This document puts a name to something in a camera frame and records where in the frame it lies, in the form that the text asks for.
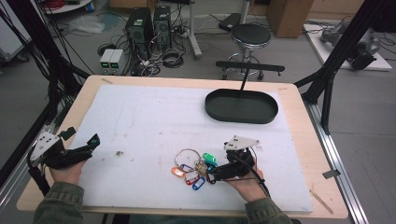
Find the person's right hand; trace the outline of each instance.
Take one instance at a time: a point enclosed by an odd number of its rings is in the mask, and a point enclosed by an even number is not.
[[[255,169],[257,174],[259,174],[260,178],[263,179],[262,171],[257,169],[256,165],[254,165],[253,169]],[[245,199],[245,201],[247,201],[248,203],[267,197],[262,190],[259,181],[251,172],[239,179],[227,179],[226,182],[233,186],[239,192],[242,198]]]
[[[55,182],[78,185],[79,177],[81,176],[81,169],[85,162],[86,161],[81,161],[61,170],[49,168],[49,171]]]

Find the floor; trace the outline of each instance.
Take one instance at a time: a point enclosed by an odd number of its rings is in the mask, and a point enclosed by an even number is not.
[[[98,15],[106,12],[95,11]],[[84,10],[64,13],[57,18],[60,26],[81,15],[87,15]],[[95,74],[101,73],[99,46],[117,39],[122,35],[124,21],[111,14],[98,15],[99,20],[105,20],[107,28],[99,35],[80,31],[68,33],[66,39],[79,56]],[[217,29],[217,21],[210,16],[202,16],[197,20],[199,33],[224,33]],[[265,18],[250,16],[248,21],[266,23]],[[184,64],[180,68],[162,68],[156,77],[180,77],[200,79],[221,79],[222,71],[215,66],[215,61],[225,60],[229,55],[239,50],[229,35],[197,35],[203,57],[195,61],[190,43],[185,41],[187,49],[183,56]],[[69,48],[73,63],[79,68],[91,73],[77,55]],[[396,66],[396,55],[381,49],[380,55]],[[282,76],[277,73],[265,73],[266,82],[293,83],[316,72],[321,63],[305,35],[298,38],[272,38],[265,49],[254,52],[262,63],[279,64],[286,67]],[[39,73],[32,60],[28,63],[12,62],[0,71],[0,141],[2,143],[0,164],[6,162],[9,155],[27,133],[38,115],[47,104],[48,82]],[[239,75],[229,75],[229,79],[241,80]],[[258,81],[255,77],[249,81]],[[340,69],[334,81],[332,109],[330,114],[330,131],[346,167],[365,215],[370,223],[396,223],[396,101],[394,87],[396,72],[352,71]],[[300,88],[305,92],[308,86]],[[33,213],[18,211],[16,201],[21,194],[28,176],[25,175],[19,186],[16,186],[13,197],[7,206],[0,210],[0,223],[27,223],[32,220]],[[84,223],[102,222],[101,214],[84,214]],[[317,220],[303,219],[303,223],[352,223],[350,219]]]

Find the stool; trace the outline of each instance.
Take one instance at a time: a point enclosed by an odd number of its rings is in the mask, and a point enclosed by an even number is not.
[[[243,48],[243,53],[235,53],[228,58],[228,62],[240,62],[240,63],[250,63],[251,59],[253,59],[256,63],[260,63],[259,60],[252,56],[251,53],[254,49],[261,49],[267,46],[271,40],[271,33],[265,29],[264,27],[257,24],[238,24],[233,27],[231,30],[231,35],[233,42],[239,44]],[[241,69],[240,71],[236,71],[234,68],[223,68],[225,71],[222,79],[227,79],[227,71],[232,70],[241,75],[245,74],[245,69]],[[259,72],[259,80],[262,80],[264,74],[262,70],[256,70],[249,75],[253,75]]]

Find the sleeve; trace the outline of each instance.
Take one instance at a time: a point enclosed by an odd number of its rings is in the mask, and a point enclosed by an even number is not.
[[[84,189],[77,185],[55,183],[35,210],[34,223],[82,223]]]
[[[280,210],[271,198],[259,199],[245,204],[247,223],[292,224],[289,217]]]

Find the key ring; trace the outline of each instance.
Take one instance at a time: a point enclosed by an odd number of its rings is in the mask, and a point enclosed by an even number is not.
[[[178,157],[178,156],[180,155],[180,153],[183,152],[183,151],[192,151],[192,152],[195,152],[195,153],[197,154],[197,156],[198,156],[198,160],[201,159],[201,155],[200,155],[196,150],[191,149],[191,148],[184,148],[184,149],[181,149],[181,150],[176,154],[176,156],[175,156],[175,164],[176,164],[177,167],[180,167],[180,166],[178,165],[178,163],[177,163],[177,157]]]

